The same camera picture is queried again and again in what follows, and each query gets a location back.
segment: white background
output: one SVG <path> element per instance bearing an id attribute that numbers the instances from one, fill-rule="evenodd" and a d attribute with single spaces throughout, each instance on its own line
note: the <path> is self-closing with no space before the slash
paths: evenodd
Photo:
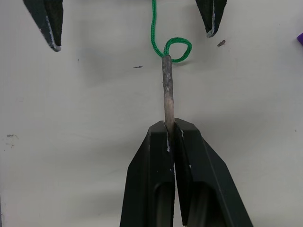
<path id="1" fill-rule="evenodd" d="M 163 119 L 151 0 L 63 4 L 55 53 L 22 0 L 0 1 L 4 227 L 119 226 L 127 167 Z M 194 0 L 158 0 L 159 48 L 175 36 L 193 44 L 173 68 L 176 117 L 226 162 L 255 227 L 303 222 L 301 32 L 302 0 L 228 0 L 209 39 Z"/>

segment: rusty metal stick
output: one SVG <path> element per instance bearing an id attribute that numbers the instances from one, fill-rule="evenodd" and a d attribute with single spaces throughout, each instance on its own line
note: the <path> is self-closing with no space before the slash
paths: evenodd
<path id="1" fill-rule="evenodd" d="M 172 62 L 171 56 L 162 57 L 163 88 L 164 88 L 164 113 L 165 125 L 169 132 L 169 137 L 174 135 L 175 110 L 174 110 L 174 91 L 172 81 Z"/>

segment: purple object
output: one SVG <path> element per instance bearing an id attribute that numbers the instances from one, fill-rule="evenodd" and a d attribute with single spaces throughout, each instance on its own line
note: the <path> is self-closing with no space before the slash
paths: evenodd
<path id="1" fill-rule="evenodd" d="M 298 36 L 298 41 L 303 45 L 303 33 Z"/>

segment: dark spot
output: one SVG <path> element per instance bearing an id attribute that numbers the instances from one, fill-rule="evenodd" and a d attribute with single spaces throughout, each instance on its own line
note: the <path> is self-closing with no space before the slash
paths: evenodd
<path id="1" fill-rule="evenodd" d="M 217 45 L 217 47 L 220 47 L 220 46 L 223 46 L 223 45 L 225 45 L 225 42 L 226 42 L 226 40 L 225 39 L 223 39 L 218 45 Z"/>

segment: green rope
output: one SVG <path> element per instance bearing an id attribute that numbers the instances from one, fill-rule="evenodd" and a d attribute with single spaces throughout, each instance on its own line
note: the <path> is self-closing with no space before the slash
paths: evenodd
<path id="1" fill-rule="evenodd" d="M 179 43 L 179 44 L 186 44 L 187 45 L 187 50 L 185 51 L 184 55 L 178 59 L 172 59 L 172 62 L 178 63 L 181 61 L 184 61 L 190 54 L 191 49 L 192 49 L 192 44 L 190 41 L 184 38 L 180 37 L 175 37 L 167 41 L 165 47 L 164 47 L 164 53 L 162 53 L 156 44 L 156 21 L 157 21 L 157 0 L 152 0 L 152 23 L 151 23 L 151 43 L 153 46 L 153 49 L 155 52 L 160 56 L 163 57 L 164 55 L 169 54 L 169 48 L 170 45 Z"/>

